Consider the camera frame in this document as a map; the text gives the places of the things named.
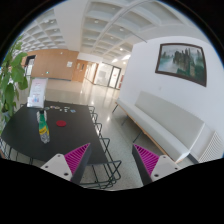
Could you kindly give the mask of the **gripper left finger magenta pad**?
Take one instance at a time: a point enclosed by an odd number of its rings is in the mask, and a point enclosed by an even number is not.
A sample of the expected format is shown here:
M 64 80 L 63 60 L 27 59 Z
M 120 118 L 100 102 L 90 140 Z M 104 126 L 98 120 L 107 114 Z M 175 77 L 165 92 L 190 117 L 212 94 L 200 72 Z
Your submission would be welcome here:
M 87 143 L 65 155 L 56 154 L 42 166 L 42 169 L 79 185 L 91 153 L 91 144 Z

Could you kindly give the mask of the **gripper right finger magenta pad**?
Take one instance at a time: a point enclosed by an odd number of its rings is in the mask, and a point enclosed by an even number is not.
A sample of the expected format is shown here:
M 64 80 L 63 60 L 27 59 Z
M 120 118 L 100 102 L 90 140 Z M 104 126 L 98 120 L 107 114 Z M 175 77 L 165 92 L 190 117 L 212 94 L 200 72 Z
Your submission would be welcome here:
M 137 144 L 133 145 L 132 154 L 143 185 L 148 185 L 180 170 L 180 167 L 167 155 L 158 156 Z

